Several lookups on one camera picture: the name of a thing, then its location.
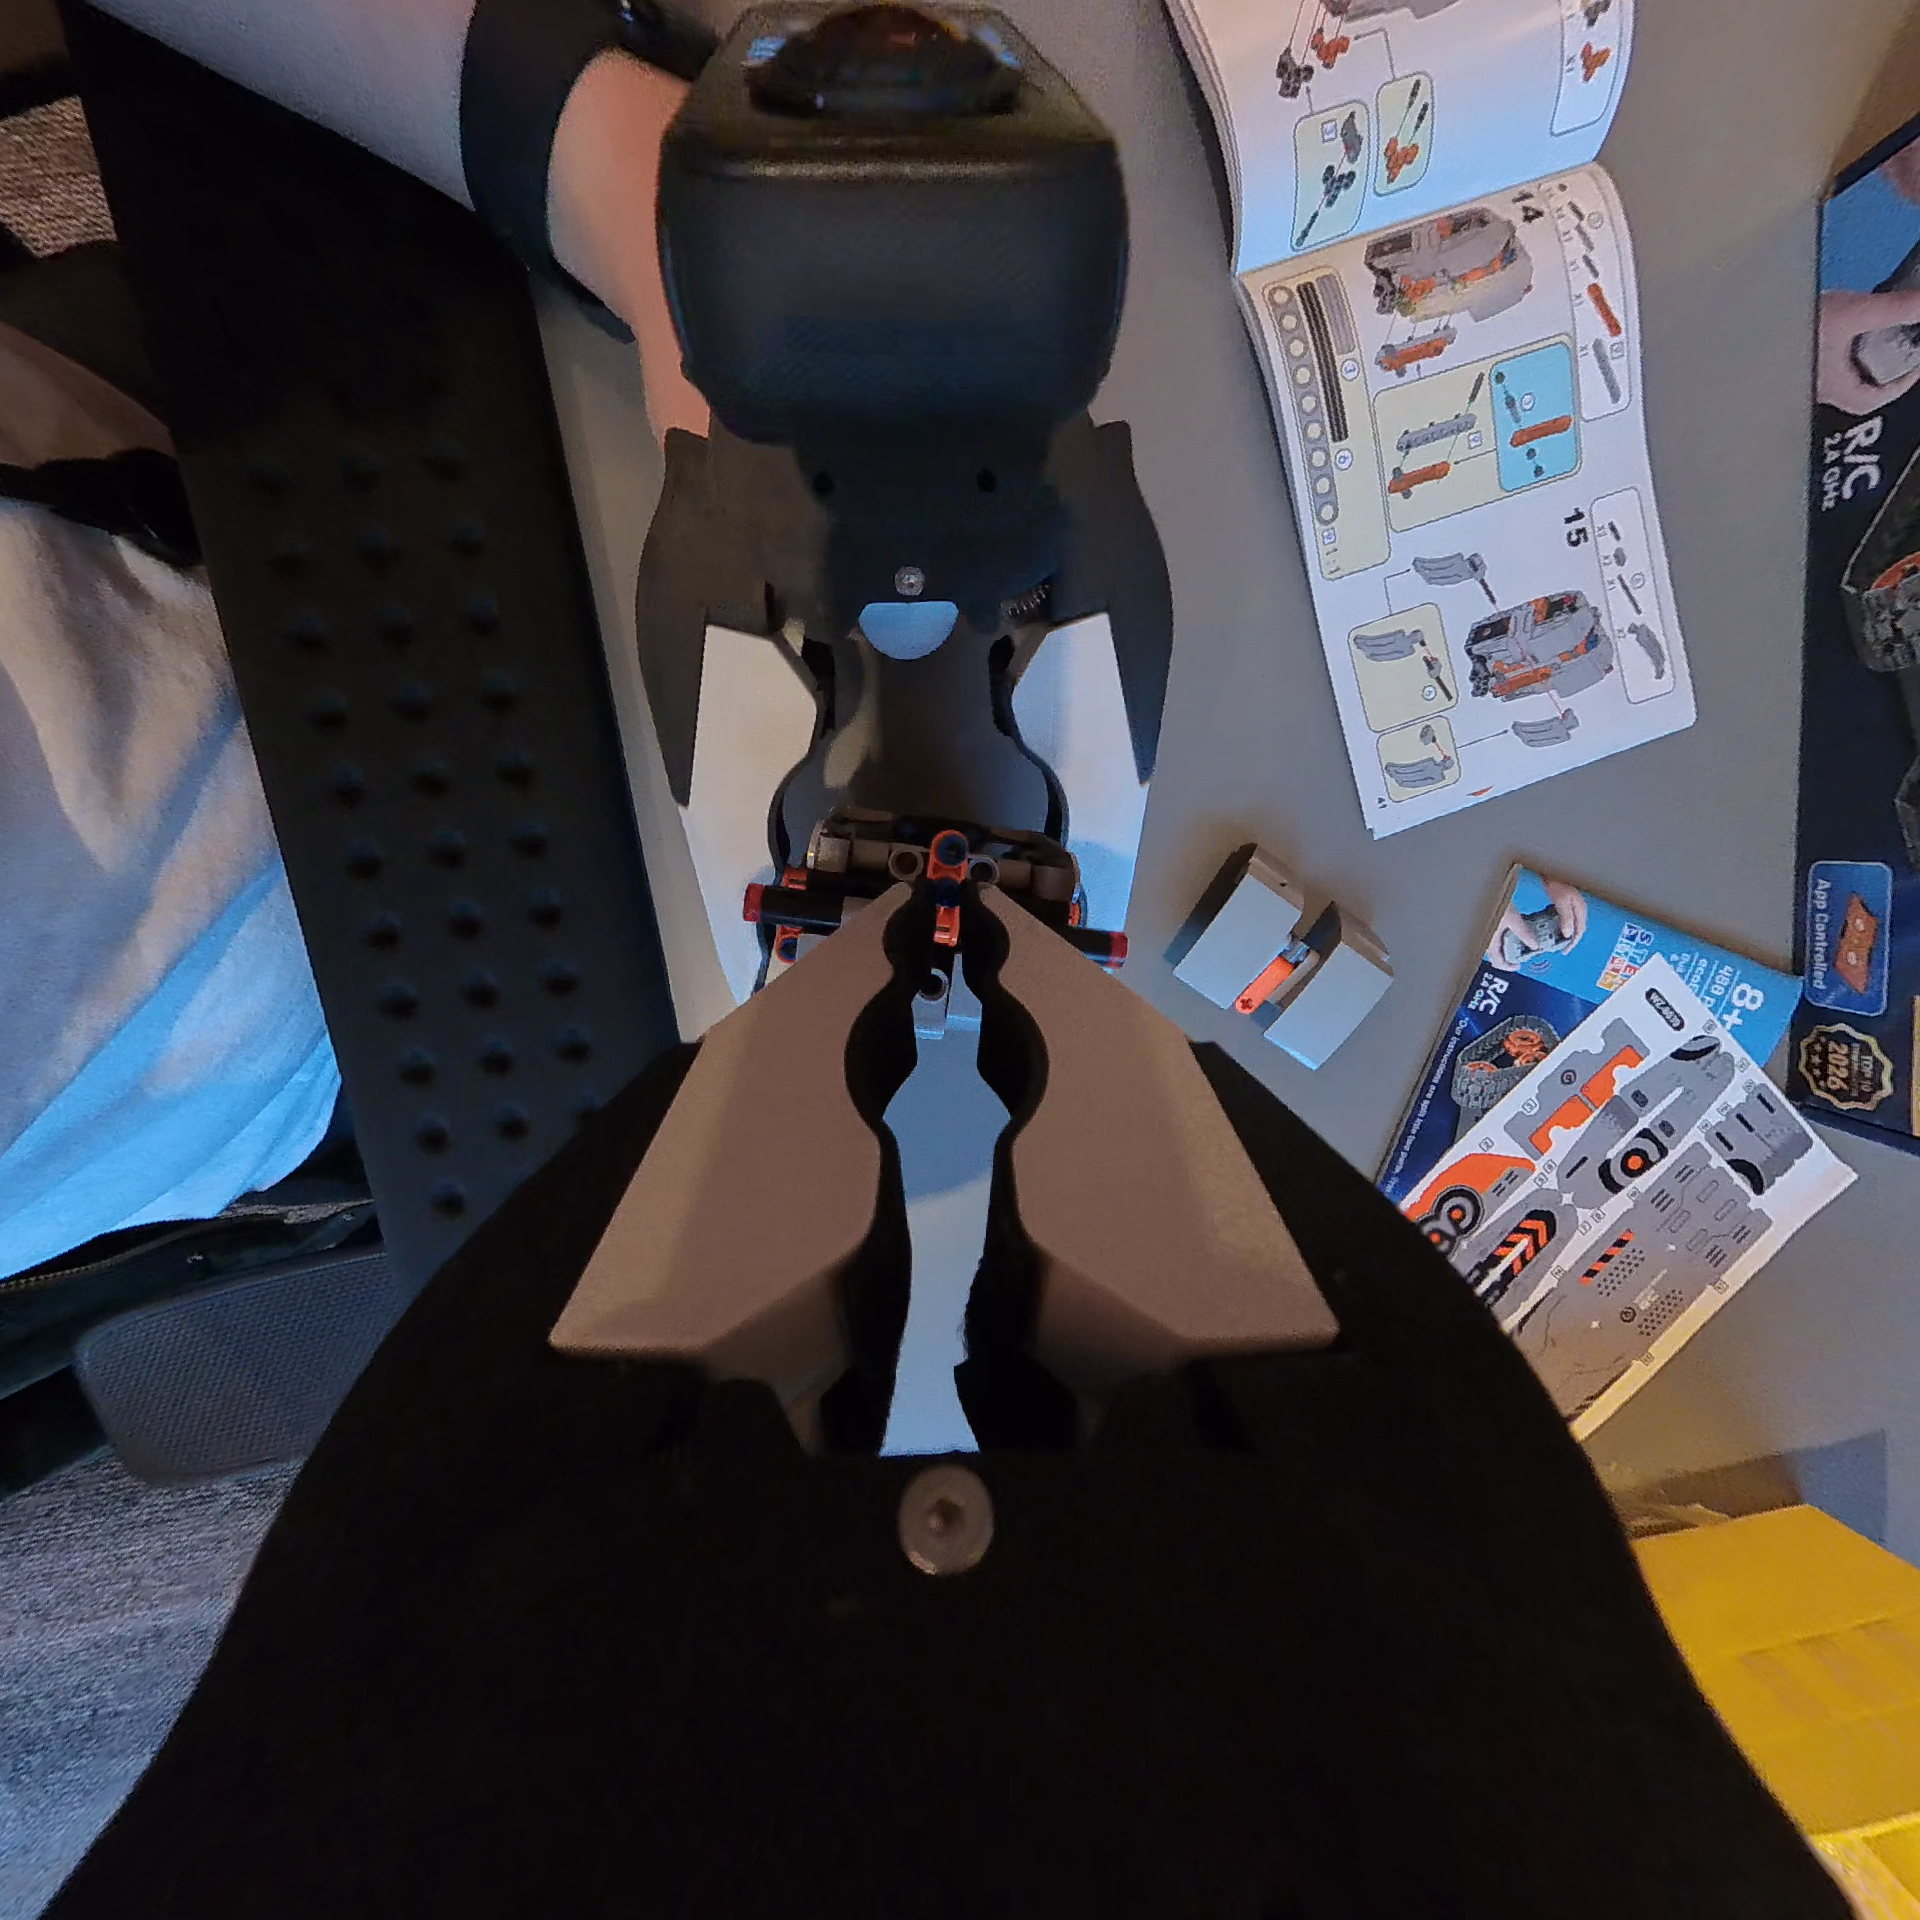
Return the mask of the blue manual booklet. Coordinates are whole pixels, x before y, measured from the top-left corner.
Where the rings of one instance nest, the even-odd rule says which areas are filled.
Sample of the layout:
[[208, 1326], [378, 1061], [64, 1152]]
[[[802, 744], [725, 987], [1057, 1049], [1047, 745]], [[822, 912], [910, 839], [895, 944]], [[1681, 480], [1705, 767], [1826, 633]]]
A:
[[1514, 866], [1489, 947], [1383, 1155], [1381, 1191], [1411, 1198], [1454, 1141], [1650, 958], [1667, 961], [1758, 1065], [1773, 1058], [1805, 994], [1797, 975]]

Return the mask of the black wristband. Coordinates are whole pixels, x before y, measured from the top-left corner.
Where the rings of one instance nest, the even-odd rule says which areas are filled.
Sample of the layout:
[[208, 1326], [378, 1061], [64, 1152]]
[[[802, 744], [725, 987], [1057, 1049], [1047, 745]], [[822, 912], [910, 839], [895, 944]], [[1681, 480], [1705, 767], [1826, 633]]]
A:
[[464, 43], [461, 133], [472, 208], [544, 287], [575, 298], [607, 336], [632, 327], [554, 256], [547, 186], [565, 103], [587, 70], [621, 51], [696, 82], [718, 32], [665, 2], [479, 2]]

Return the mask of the person's white shirt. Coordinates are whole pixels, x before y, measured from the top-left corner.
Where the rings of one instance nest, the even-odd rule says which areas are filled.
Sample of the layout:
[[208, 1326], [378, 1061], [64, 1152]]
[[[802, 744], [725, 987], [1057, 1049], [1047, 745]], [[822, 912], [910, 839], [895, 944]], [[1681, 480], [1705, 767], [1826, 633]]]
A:
[[2, 1271], [291, 1175], [342, 1093], [205, 571], [2, 510]]

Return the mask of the grey mesh chair seat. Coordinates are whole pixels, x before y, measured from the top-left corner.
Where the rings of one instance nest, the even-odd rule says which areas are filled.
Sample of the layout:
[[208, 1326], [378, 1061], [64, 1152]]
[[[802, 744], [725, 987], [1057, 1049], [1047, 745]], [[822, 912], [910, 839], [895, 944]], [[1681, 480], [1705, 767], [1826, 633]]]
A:
[[303, 1461], [415, 1297], [382, 1254], [325, 1255], [121, 1312], [71, 1366], [135, 1479], [218, 1482]]

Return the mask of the white instruction booklet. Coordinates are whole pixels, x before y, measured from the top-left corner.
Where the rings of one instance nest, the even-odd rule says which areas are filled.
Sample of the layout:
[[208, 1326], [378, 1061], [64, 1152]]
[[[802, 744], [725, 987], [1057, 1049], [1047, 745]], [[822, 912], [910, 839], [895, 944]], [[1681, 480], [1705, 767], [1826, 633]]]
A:
[[1627, 2], [1176, 2], [1370, 835], [1686, 731]]

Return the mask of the grey desk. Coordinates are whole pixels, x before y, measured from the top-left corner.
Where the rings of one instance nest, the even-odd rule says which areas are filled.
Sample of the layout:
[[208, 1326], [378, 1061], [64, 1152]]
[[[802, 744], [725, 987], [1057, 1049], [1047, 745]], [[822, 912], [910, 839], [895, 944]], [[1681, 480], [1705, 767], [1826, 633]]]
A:
[[[1159, 6], [1007, 6], [1120, 137], [1134, 266], [1098, 416], [1136, 433], [1176, 659], [1123, 984], [1227, 1048], [1373, 1173], [1523, 861], [1773, 966], [1795, 923], [1818, 199], [1914, 111], [1917, 6], [1642, 6], [1602, 149], [1639, 262], [1649, 454], [1696, 687], [1683, 736], [1374, 842], [1354, 794], [1305, 559], [1230, 287], [1209, 146]], [[730, 1008], [633, 662], [662, 462], [640, 359], [537, 304], [682, 1031]], [[1238, 843], [1383, 935], [1394, 987], [1320, 1072], [1181, 986], [1168, 944]], [[993, 1120], [974, 1042], [937, 1046], [895, 1125], [915, 1234], [888, 1449], [965, 1449], [959, 1322]], [[1917, 1160], [1826, 1135], [1854, 1187], [1592, 1442], [1618, 1489], [1746, 1511], [1797, 1493], [1917, 1562]]]

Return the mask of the yellow plastic bin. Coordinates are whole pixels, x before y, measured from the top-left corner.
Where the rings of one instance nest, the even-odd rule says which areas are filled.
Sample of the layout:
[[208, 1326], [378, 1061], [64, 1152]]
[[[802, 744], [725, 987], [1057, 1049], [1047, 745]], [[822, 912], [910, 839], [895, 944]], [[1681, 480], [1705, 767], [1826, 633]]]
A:
[[1811, 1504], [1634, 1544], [1696, 1682], [1857, 1917], [1919, 1917], [1919, 1570]]

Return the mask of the grey curved panel block piece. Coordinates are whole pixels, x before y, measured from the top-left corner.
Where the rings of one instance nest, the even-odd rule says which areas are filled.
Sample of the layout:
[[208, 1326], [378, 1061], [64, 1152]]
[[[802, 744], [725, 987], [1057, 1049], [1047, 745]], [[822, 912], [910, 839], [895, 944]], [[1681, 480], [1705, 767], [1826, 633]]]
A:
[[1305, 893], [1259, 848], [1238, 848], [1168, 950], [1173, 975], [1269, 1046], [1320, 1071], [1394, 981], [1373, 926]]

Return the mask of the grey building block model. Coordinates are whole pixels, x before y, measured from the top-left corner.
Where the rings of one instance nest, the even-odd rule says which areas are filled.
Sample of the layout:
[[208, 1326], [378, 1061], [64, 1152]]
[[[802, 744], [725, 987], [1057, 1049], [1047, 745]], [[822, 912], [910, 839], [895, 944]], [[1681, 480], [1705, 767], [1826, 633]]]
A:
[[1127, 941], [1091, 921], [1089, 890], [1078, 858], [1042, 832], [979, 823], [922, 822], [871, 807], [839, 807], [824, 816], [806, 856], [781, 881], [757, 881], [743, 896], [743, 920], [759, 929], [761, 990], [790, 971], [806, 951], [865, 910], [895, 886], [929, 883], [936, 930], [915, 978], [919, 1040], [979, 1030], [979, 1001], [960, 969], [959, 888], [993, 883], [1069, 944], [1105, 969], [1119, 971]]

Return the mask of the blue toy robot kit box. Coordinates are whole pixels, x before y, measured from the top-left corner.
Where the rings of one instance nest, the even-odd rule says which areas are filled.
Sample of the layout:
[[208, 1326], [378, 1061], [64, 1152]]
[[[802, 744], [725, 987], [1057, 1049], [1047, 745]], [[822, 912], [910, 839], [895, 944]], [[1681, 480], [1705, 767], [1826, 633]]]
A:
[[1789, 1093], [1919, 1144], [1919, 122], [1819, 210]]

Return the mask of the grey orange sticker sheet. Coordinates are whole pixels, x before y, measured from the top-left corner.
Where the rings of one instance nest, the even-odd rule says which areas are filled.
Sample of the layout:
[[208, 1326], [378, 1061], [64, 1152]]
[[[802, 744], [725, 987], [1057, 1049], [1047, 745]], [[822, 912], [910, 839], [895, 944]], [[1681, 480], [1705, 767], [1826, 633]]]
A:
[[1854, 1177], [1650, 958], [1399, 1210], [1585, 1442]]

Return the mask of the empty clear plastic bag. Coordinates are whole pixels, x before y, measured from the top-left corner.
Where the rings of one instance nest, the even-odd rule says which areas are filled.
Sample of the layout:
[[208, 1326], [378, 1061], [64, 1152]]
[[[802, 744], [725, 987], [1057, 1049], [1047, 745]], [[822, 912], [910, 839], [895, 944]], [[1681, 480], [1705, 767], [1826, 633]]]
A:
[[1782, 1493], [1766, 1479], [1694, 1474], [1650, 1485], [1609, 1485], [1608, 1498], [1627, 1542], [1664, 1538], [1709, 1530], [1797, 1504], [1795, 1489]]

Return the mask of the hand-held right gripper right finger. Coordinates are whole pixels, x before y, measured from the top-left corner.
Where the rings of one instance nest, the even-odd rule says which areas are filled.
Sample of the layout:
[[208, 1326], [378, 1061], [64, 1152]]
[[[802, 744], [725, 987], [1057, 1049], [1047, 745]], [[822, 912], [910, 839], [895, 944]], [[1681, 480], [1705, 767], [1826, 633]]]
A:
[[1007, 1110], [965, 1322], [982, 1449], [1069, 1449], [1142, 1376], [1338, 1339], [1177, 1025], [993, 886], [965, 975]]

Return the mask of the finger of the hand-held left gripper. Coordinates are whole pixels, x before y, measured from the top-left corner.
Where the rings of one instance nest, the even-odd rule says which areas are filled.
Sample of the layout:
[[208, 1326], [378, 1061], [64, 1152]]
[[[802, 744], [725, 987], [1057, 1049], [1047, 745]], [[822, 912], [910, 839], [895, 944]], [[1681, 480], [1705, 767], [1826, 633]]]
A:
[[1149, 775], [1136, 769], [1112, 623], [1089, 616], [1059, 630], [1007, 630], [993, 653], [993, 688], [1002, 731], [1047, 789], [1042, 829], [993, 830], [1003, 886], [1089, 958], [1120, 969]]
[[819, 727], [819, 696], [785, 638], [707, 626], [688, 803], [679, 810], [718, 966], [734, 1001], [755, 993], [759, 929], [750, 883], [776, 883], [771, 822]]

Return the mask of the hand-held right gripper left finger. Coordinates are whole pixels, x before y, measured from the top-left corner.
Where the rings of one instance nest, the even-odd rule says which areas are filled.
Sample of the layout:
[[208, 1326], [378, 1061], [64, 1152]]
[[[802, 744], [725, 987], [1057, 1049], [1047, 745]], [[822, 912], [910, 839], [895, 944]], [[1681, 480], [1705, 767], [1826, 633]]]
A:
[[910, 1291], [898, 1144], [915, 893], [865, 906], [718, 1023], [551, 1330], [776, 1391], [809, 1442], [877, 1453]]

